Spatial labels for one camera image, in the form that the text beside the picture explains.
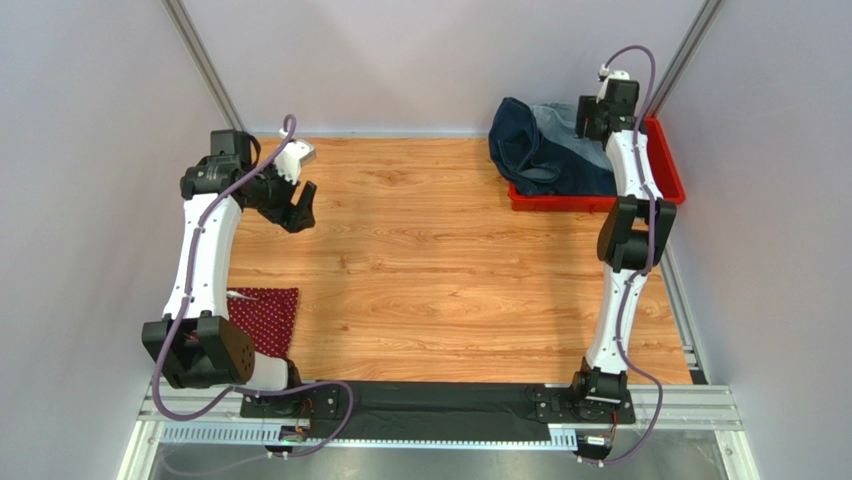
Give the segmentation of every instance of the red tray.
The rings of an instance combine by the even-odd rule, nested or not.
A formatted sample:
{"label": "red tray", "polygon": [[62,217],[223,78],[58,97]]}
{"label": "red tray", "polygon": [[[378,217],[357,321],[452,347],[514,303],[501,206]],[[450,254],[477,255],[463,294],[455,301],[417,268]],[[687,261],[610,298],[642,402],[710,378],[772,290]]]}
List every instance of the red tray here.
{"label": "red tray", "polygon": [[[683,185],[677,175],[663,127],[656,118],[646,118],[645,129],[648,134],[648,162],[657,188],[663,193],[663,198],[680,205],[686,200],[686,194],[683,193]],[[519,212],[609,212],[615,203],[615,197],[527,197],[518,193],[512,184],[509,184],[509,198],[512,200],[512,210]]]}

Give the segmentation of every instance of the white panel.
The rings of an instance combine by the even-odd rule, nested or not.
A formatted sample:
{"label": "white panel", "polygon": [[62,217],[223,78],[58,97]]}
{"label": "white panel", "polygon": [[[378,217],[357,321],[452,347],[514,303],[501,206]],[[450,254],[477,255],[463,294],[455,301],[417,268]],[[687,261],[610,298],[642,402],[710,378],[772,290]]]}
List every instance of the white panel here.
{"label": "white panel", "polygon": [[663,108],[671,247],[763,478],[850,478],[852,4],[727,2]]}
{"label": "white panel", "polygon": [[0,7],[2,477],[114,478],[224,122],[158,1]]}
{"label": "white panel", "polygon": [[[481,134],[504,96],[576,102],[632,43],[660,75],[701,0],[187,0],[246,128]],[[648,62],[618,67],[647,85]]]}

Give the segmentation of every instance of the wooden floor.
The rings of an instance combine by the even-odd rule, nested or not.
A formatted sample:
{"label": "wooden floor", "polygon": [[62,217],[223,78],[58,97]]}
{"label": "wooden floor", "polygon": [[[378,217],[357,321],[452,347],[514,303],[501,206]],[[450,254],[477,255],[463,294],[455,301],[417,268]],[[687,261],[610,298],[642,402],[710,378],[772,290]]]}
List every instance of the wooden floor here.
{"label": "wooden floor", "polygon": [[[291,235],[247,210],[229,280],[301,289],[303,378],[571,381],[601,303],[604,215],[513,212],[481,139],[312,143],[316,227]],[[631,340],[639,367],[691,383],[658,269]]]}

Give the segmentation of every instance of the red polka dot cloth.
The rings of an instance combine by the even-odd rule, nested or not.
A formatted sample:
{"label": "red polka dot cloth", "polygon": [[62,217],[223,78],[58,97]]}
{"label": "red polka dot cloth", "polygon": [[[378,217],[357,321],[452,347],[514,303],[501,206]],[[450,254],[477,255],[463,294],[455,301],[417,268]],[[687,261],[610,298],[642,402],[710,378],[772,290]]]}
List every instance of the red polka dot cloth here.
{"label": "red polka dot cloth", "polygon": [[231,323],[251,337],[257,352],[287,358],[299,306],[299,289],[231,288],[228,291],[257,299],[228,296]]}

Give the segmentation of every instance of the dark blue fabric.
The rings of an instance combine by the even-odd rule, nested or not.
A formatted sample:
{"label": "dark blue fabric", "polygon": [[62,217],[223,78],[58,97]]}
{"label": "dark blue fabric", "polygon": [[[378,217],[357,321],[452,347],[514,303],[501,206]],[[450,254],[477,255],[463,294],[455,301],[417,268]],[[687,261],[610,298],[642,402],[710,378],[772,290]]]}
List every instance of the dark blue fabric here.
{"label": "dark blue fabric", "polygon": [[615,196],[612,172],[544,138],[525,103],[506,97],[488,132],[491,160],[521,195]]}

